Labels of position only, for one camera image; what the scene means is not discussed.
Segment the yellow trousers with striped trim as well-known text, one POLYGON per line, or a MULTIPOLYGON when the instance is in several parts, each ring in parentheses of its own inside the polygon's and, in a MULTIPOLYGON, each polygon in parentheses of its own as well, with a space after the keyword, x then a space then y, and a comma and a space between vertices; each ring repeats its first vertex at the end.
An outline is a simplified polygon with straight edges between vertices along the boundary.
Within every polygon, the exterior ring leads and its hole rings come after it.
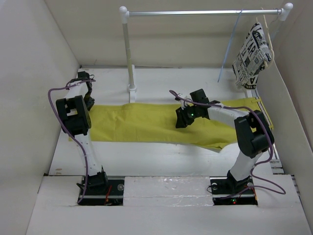
POLYGON ((237 142, 235 129, 218 121, 196 118, 176 128, 179 105, 130 103, 95 105, 89 111, 92 141, 168 142, 221 150, 237 142))

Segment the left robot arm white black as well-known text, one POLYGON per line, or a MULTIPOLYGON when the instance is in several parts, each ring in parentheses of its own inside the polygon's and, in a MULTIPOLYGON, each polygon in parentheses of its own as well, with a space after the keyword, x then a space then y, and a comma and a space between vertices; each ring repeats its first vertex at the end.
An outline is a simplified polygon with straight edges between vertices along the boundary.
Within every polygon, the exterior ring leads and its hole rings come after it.
POLYGON ((83 194, 104 194, 109 189, 109 182, 103 167, 97 162, 91 142, 91 118, 89 111, 95 99, 91 97, 94 79, 86 71, 78 72, 77 78, 70 80, 66 97, 55 101, 56 112, 62 123, 62 130, 80 149, 80 156, 85 164, 86 176, 78 187, 83 194))

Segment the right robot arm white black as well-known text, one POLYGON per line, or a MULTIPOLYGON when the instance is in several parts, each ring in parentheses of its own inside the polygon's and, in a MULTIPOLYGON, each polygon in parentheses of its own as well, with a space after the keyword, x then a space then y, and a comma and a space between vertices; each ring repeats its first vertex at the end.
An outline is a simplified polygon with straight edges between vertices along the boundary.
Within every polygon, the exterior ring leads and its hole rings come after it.
POLYGON ((251 189, 253 169, 260 156, 274 143, 264 114, 246 106, 229 107, 216 100, 209 101, 202 89, 190 93, 189 96, 173 90, 170 93, 180 102, 180 107, 176 109, 176 128, 186 128, 196 118, 206 118, 235 129, 239 155, 225 179, 219 182, 210 180, 211 192, 215 195, 234 195, 244 189, 251 189))

